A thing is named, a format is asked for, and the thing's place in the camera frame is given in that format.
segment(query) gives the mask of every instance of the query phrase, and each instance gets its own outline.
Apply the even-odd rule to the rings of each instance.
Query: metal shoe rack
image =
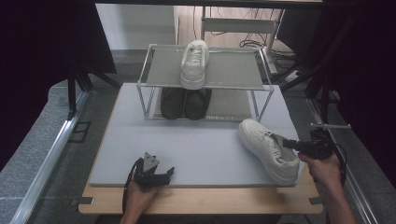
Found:
[[[162,88],[182,88],[180,67],[184,49],[176,45],[149,45],[136,85],[146,119],[163,119]],[[212,95],[204,119],[261,120],[275,90],[270,81],[269,85],[262,85],[262,78],[270,80],[268,74],[260,49],[209,47],[204,88],[212,89]]]

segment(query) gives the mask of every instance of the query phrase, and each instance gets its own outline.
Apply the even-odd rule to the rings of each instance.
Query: shoe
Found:
[[[210,89],[187,91],[186,104],[184,105],[186,118],[202,119],[206,115],[211,95],[212,90]]]
[[[161,113],[166,119],[178,119],[183,115],[187,90],[163,88],[161,92]]]
[[[181,86],[187,90],[199,90],[205,84],[205,68],[209,61],[209,49],[204,40],[192,41],[184,50],[181,60]]]
[[[239,124],[243,145],[260,159],[265,170],[278,185],[293,185],[300,160],[288,147],[282,147],[283,136],[271,132],[258,121],[245,119]]]

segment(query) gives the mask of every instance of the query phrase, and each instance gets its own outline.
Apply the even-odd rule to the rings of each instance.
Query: white wall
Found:
[[[110,49],[147,49],[176,44],[172,6],[96,4]]]

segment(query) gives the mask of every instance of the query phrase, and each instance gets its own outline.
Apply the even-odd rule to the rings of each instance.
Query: white sneaker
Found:
[[[209,61],[209,49],[204,40],[192,41],[184,50],[181,60],[181,86],[187,90],[199,90],[205,84],[205,68]]]
[[[294,184],[300,160],[291,148],[282,147],[283,136],[271,132],[256,120],[245,119],[239,124],[239,138],[260,159],[278,185]]]

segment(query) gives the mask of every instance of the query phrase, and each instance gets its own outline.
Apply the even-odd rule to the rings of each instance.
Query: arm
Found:
[[[125,213],[122,216],[120,224],[137,223],[140,215],[149,207],[149,204],[159,189],[160,188],[152,188],[148,191],[142,191],[134,181],[131,181],[128,187]]]
[[[332,223],[356,223],[352,211],[341,186],[340,163],[332,154],[330,158],[320,161],[299,153],[301,161],[308,164],[309,173],[318,180],[323,187],[325,199],[328,204],[330,221]]]

